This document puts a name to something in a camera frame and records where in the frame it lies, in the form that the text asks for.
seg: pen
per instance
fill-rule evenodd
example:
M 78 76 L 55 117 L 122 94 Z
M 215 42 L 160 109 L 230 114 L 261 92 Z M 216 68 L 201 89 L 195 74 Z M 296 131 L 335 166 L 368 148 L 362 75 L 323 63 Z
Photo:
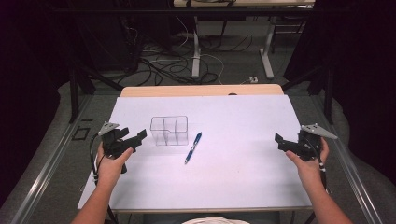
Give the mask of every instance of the pen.
M 189 155 L 187 155 L 187 158 L 184 161 L 184 164 L 187 164 L 187 162 L 189 162 L 190 157 L 192 156 L 192 152 L 195 150 L 195 147 L 197 146 L 199 140 L 201 139 L 201 136 L 202 136 L 202 133 L 198 133 L 197 136 L 195 137 L 194 143 L 192 144 Z

